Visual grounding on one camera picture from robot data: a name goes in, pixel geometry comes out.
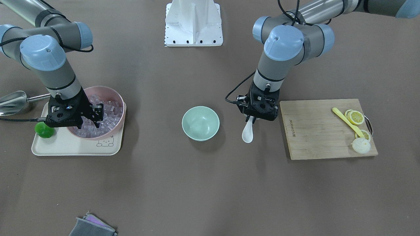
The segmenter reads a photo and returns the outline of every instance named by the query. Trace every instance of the wooden cutting board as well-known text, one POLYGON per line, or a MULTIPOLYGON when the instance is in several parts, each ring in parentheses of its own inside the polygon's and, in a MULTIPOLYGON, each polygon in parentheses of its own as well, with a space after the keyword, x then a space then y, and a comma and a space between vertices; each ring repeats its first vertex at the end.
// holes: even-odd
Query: wooden cutting board
MULTIPOLYGON (((371 157, 378 155, 375 144, 359 154, 352 148, 354 131, 332 112, 338 108, 343 114, 352 109, 363 113, 358 99, 281 101, 280 110, 286 133, 290 159, 324 159, 343 157, 371 157)), ((368 130, 365 123, 358 126, 368 130)))

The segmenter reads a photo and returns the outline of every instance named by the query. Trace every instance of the towel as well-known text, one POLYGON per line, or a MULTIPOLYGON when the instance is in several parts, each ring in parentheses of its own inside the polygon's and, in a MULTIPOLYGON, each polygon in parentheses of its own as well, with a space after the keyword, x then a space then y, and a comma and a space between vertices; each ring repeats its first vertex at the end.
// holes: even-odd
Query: towel
POLYGON ((83 219, 77 218, 69 236, 117 236, 115 229, 89 212, 83 219))

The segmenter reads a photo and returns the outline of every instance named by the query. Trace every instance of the white spoon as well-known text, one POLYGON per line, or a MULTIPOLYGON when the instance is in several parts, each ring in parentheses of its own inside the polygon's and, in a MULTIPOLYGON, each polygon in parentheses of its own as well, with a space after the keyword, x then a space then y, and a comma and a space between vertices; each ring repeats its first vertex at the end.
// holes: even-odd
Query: white spoon
POLYGON ((242 140, 246 143, 252 142, 254 139, 254 134, 252 133, 252 120, 253 116, 249 117, 247 124, 245 125, 244 131, 242 131, 242 140))

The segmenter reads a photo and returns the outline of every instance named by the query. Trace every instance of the bowl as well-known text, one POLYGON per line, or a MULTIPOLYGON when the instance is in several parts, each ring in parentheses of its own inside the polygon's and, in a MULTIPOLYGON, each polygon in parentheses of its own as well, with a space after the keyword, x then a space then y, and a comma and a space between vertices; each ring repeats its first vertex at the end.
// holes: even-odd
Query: bowl
POLYGON ((211 139, 219 130, 219 126, 216 112, 204 106, 193 107, 182 117, 184 133, 195 141, 211 139))
POLYGON ((117 133, 123 127, 124 120, 126 118, 126 104, 124 103, 123 98, 121 97, 121 95, 117 91, 113 90, 112 88, 105 87, 105 86, 93 86, 93 87, 85 88, 84 92, 86 93, 86 96, 88 98, 91 95, 96 94, 101 98, 102 101, 117 101, 119 104, 122 104, 123 114, 121 116, 121 119, 118 121, 116 126, 114 128, 112 128, 110 131, 108 131, 107 133, 105 133, 103 135, 95 137, 95 138, 84 138, 84 137, 77 136, 74 133, 74 131, 77 130, 77 128, 75 128, 75 127, 67 127, 68 131, 72 135, 74 135, 78 138, 85 139, 85 140, 92 140, 92 141, 107 139, 107 138, 113 136, 115 133, 117 133))

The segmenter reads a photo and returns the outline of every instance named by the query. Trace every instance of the blue cap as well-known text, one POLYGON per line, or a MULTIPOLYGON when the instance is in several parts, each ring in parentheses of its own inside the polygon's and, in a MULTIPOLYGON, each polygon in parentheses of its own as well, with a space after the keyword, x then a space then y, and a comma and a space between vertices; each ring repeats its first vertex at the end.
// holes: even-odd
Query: blue cap
POLYGON ((80 49, 89 47, 93 43, 92 31, 90 31, 89 26, 83 22, 75 22, 79 27, 80 31, 80 49))
POLYGON ((413 18, 420 14, 419 0, 407 0, 398 10, 395 18, 413 18))
POLYGON ((66 53, 58 42, 49 35, 34 35, 20 45, 24 60, 40 71, 54 71, 66 62, 66 53))
POLYGON ((261 16, 260 18, 258 18, 254 23, 254 27, 252 28, 252 35, 254 36, 254 39, 260 43, 263 43, 263 39, 261 38, 261 32, 263 30, 264 22, 268 17, 269 16, 261 16))
POLYGON ((303 33, 293 26, 274 27, 264 44, 265 54, 272 60, 290 60, 302 50, 303 33))
POLYGON ((316 26, 320 27, 322 33, 324 34, 324 50, 322 50, 321 54, 319 55, 321 56, 322 54, 328 52, 329 50, 331 50, 331 48, 333 48, 336 37, 334 35, 333 29, 331 29, 330 26, 325 24, 319 24, 316 26))
MULTIPOLYGON (((4 34, 6 33, 6 31, 8 31, 9 29, 11 29, 11 28, 18 28, 17 26, 14 26, 14 25, 9 25, 9 24, 7 24, 7 25, 0 25, 0 42, 2 42, 3 41, 3 36, 4 36, 4 34)), ((3 48, 2 47, 0 47, 0 51, 4 54, 4 55, 6 55, 5 53, 4 53, 4 51, 3 51, 3 48)))

